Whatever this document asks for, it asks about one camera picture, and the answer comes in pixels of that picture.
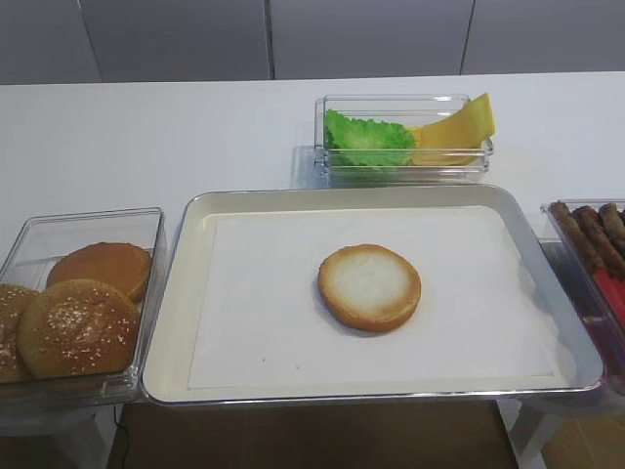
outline cabinet door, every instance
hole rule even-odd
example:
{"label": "cabinet door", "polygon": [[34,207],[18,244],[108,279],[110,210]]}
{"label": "cabinet door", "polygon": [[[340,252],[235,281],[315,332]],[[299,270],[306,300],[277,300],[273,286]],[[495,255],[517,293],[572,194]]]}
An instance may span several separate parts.
{"label": "cabinet door", "polygon": [[0,1],[0,84],[97,81],[76,0]]}
{"label": "cabinet door", "polygon": [[270,77],[263,0],[81,0],[103,81]]}
{"label": "cabinet door", "polygon": [[473,0],[271,0],[276,78],[458,74]]}
{"label": "cabinet door", "polygon": [[463,73],[625,69],[623,0],[476,0]]}

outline lettuce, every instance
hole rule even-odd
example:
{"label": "lettuce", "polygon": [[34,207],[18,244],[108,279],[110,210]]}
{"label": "lettuce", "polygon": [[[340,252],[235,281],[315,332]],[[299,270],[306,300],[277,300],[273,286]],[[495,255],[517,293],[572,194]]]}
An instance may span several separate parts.
{"label": "lettuce", "polygon": [[401,124],[350,119],[333,109],[326,112],[325,131],[326,146],[340,150],[331,152],[337,166],[402,166],[408,164],[410,151],[396,150],[416,148],[413,135]]}

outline cheese slice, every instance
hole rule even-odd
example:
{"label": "cheese slice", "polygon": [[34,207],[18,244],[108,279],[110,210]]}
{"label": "cheese slice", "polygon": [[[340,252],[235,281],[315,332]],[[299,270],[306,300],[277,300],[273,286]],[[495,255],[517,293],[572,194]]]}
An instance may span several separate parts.
{"label": "cheese slice", "polygon": [[409,129],[417,140],[419,150],[414,152],[416,166],[466,165],[474,156],[443,156],[428,154],[423,149],[478,149],[481,143],[495,133],[495,122],[488,94],[469,101],[462,109],[445,119],[423,127]]}

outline sesame seed bun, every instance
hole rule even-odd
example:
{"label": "sesame seed bun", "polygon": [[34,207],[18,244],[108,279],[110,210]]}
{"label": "sesame seed bun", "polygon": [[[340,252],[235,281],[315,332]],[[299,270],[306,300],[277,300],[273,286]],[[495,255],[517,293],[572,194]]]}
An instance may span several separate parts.
{"label": "sesame seed bun", "polygon": [[20,354],[37,377],[121,371],[132,361],[139,327],[135,305],[96,280],[44,290],[21,317]]}
{"label": "sesame seed bun", "polygon": [[376,244],[339,249],[319,269],[321,296],[348,327],[386,332],[410,319],[421,279],[403,257]]}
{"label": "sesame seed bun", "polygon": [[127,242],[99,242],[63,257],[48,274],[47,286],[90,278],[114,286],[139,303],[146,294],[151,258]]}
{"label": "sesame seed bun", "polygon": [[0,283],[0,383],[30,377],[18,354],[17,334],[23,312],[38,294],[23,286]]}

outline plastic container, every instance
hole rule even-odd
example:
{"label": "plastic container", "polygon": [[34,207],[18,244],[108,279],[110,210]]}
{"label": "plastic container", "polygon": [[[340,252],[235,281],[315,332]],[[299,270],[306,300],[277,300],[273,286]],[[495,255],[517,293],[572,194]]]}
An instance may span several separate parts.
{"label": "plastic container", "polygon": [[0,282],[41,291],[63,256],[101,241],[138,245],[149,251],[152,265],[130,366],[116,373],[2,383],[0,417],[124,403],[142,394],[141,374],[166,276],[163,222],[159,208],[36,217],[25,222],[0,270]]}
{"label": "plastic container", "polygon": [[[329,109],[347,117],[373,119],[421,127],[443,120],[461,109],[465,95],[328,95],[315,105],[315,165],[330,187],[367,187],[432,183],[477,183],[488,171],[493,144],[487,139],[478,149],[332,149],[328,146],[324,119]],[[428,165],[393,166],[399,153],[411,153],[410,161]],[[376,156],[377,166],[344,165],[345,156]]]}
{"label": "plastic container", "polygon": [[[606,203],[625,208],[625,200],[561,200],[572,212],[583,205],[598,210]],[[607,384],[625,396],[625,327],[609,307],[591,274],[584,267],[577,250],[568,241],[558,222],[549,212],[549,204],[541,207],[548,223],[541,237],[543,250],[595,346],[604,360]]]}

